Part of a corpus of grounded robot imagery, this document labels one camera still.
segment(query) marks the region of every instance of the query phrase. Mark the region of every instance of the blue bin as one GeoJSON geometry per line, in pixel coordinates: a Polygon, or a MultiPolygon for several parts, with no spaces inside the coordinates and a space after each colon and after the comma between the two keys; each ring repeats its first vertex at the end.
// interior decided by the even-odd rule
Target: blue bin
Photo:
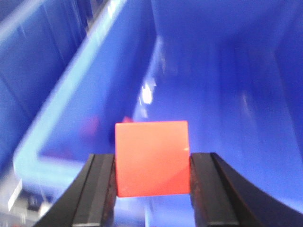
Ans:
{"type": "Polygon", "coordinates": [[[27,190],[60,195],[89,153],[114,152],[125,116],[187,120],[191,152],[218,153],[303,212],[302,62],[300,0],[109,0],[19,144],[15,171],[27,190]]]}
{"type": "Polygon", "coordinates": [[[0,7],[2,167],[86,32],[75,0],[3,1],[0,7]]]}

